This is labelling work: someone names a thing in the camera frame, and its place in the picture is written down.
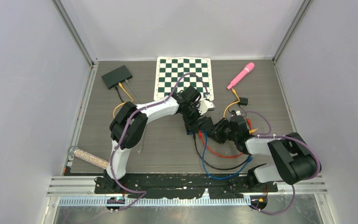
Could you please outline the black power adapter with cord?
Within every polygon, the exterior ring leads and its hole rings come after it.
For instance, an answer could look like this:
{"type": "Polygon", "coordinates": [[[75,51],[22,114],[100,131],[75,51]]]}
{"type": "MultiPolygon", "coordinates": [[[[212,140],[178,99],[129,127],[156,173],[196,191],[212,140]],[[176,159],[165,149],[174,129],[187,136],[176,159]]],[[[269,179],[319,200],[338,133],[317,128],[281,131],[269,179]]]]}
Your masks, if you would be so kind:
{"type": "Polygon", "coordinates": [[[242,97],[239,97],[239,99],[240,99],[240,101],[239,101],[239,103],[237,103],[237,105],[240,109],[243,110],[242,106],[247,106],[249,104],[249,100],[248,100],[248,98],[242,98],[242,97]]]}

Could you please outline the ribbed black network switch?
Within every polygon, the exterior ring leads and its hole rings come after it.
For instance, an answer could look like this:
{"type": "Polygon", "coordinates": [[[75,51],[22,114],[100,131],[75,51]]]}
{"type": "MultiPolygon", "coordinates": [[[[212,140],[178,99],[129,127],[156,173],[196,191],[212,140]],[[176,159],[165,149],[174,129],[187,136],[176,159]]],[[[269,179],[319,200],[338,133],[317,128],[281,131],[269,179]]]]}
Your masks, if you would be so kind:
{"type": "Polygon", "coordinates": [[[185,125],[187,135],[198,133],[199,131],[204,131],[211,128],[212,126],[213,120],[211,117],[202,117],[185,125]]]}

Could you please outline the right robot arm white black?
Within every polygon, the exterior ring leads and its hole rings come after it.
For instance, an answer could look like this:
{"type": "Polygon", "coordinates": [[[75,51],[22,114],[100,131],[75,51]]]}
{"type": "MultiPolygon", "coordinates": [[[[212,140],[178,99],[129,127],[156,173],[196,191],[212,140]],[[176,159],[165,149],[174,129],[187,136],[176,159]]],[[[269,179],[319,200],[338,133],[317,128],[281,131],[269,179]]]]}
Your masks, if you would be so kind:
{"type": "Polygon", "coordinates": [[[237,150],[247,155],[270,156],[273,163],[265,163],[248,170],[246,183],[252,191],[260,191],[267,182],[294,185],[314,178],[321,171],[321,163],[299,133],[284,136],[253,135],[245,118],[234,115],[223,118],[206,129],[207,136],[217,143],[233,142],[237,150]]]}

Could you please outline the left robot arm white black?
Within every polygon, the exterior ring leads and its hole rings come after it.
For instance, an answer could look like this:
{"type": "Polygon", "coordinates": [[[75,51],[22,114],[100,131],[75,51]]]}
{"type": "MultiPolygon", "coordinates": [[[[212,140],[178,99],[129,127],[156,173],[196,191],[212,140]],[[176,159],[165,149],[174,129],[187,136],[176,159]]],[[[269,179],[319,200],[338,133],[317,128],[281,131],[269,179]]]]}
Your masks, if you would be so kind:
{"type": "Polygon", "coordinates": [[[112,150],[103,178],[105,186],[113,193],[124,189],[126,165],[130,152],[145,131],[146,125],[159,118],[182,114],[194,120],[201,116],[198,105],[201,93],[190,86],[185,91],[172,92],[170,95],[147,104],[125,103],[109,126],[112,150]]]}

